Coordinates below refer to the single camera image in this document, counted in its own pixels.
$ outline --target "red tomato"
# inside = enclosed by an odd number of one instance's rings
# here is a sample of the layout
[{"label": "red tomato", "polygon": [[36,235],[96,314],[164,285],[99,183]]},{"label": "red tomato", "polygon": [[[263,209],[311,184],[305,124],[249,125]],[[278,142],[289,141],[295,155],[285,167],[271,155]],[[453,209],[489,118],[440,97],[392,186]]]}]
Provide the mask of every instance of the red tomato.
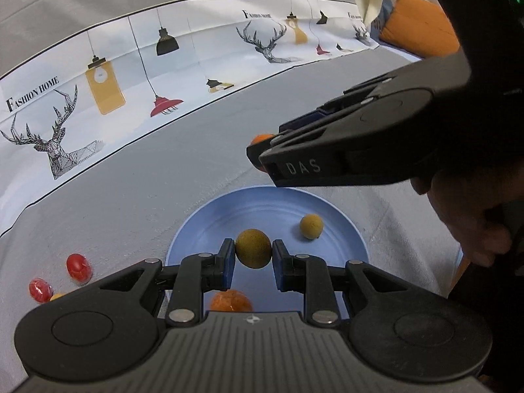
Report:
[{"label": "red tomato", "polygon": [[93,269],[81,254],[71,254],[65,263],[69,276],[79,283],[87,283],[93,275]]},{"label": "red tomato", "polygon": [[47,303],[53,295],[53,289],[45,280],[36,278],[29,283],[29,293],[39,303]]}]

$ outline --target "orange pillow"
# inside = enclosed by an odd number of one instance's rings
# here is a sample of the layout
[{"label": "orange pillow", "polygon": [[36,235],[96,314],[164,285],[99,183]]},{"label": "orange pillow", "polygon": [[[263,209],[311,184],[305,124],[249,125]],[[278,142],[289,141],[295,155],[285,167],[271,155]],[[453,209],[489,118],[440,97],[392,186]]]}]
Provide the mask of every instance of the orange pillow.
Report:
[{"label": "orange pillow", "polygon": [[427,0],[397,0],[379,38],[421,57],[446,56],[459,47],[444,11]]}]

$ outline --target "gray tablecloth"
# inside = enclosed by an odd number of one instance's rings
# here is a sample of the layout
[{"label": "gray tablecloth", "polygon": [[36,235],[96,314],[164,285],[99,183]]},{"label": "gray tablecloth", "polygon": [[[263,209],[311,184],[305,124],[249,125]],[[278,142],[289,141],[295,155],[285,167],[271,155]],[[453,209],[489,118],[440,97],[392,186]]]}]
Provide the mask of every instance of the gray tablecloth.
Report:
[{"label": "gray tablecloth", "polygon": [[[32,278],[48,280],[57,292],[73,290],[65,269],[70,253],[87,256],[95,279],[147,257],[164,259],[199,206],[271,182],[246,158],[252,137],[405,63],[379,47],[293,68],[166,125],[27,208],[0,238],[0,391],[25,377],[12,335],[36,306],[27,292]],[[309,190],[352,219],[372,264],[447,293],[458,244],[408,183]]]}]

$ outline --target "small yellow ball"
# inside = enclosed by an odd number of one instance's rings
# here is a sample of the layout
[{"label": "small yellow ball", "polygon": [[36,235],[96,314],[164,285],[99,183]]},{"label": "small yellow ball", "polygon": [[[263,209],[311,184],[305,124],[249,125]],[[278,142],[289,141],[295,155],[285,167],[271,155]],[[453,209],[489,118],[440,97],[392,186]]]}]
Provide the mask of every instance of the small yellow ball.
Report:
[{"label": "small yellow ball", "polygon": [[66,292],[57,292],[56,294],[53,294],[53,296],[51,297],[51,299],[49,301],[53,301],[53,300],[59,299],[60,297],[62,297],[63,295],[66,295],[66,294],[67,294]]},{"label": "small yellow ball", "polygon": [[271,241],[264,232],[247,229],[238,235],[235,252],[243,265],[251,269],[261,269],[271,261]]},{"label": "small yellow ball", "polygon": [[300,233],[308,239],[317,239],[324,229],[324,222],[317,214],[306,214],[300,220]]}]

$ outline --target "blue plate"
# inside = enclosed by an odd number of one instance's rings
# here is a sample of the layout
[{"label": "blue plate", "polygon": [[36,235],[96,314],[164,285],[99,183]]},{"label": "blue plate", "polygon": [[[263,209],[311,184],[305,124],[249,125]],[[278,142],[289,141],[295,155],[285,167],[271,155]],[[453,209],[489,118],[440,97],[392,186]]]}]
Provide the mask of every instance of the blue plate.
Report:
[{"label": "blue plate", "polygon": [[[298,224],[308,213],[324,220],[320,238],[308,240]],[[195,253],[218,253],[225,238],[235,239],[245,229],[260,229],[271,241],[282,239],[290,254],[322,257],[330,266],[344,267],[351,259],[368,261],[367,248],[351,220],[328,201],[298,189],[254,186],[229,192],[196,210],[180,227],[166,257],[166,265],[178,265]],[[303,296],[277,290],[273,267],[249,269],[238,260],[231,288],[250,299],[255,312],[302,310]],[[204,295],[204,309],[214,291]],[[341,295],[337,295],[342,304]],[[342,317],[347,317],[341,306]]]}]

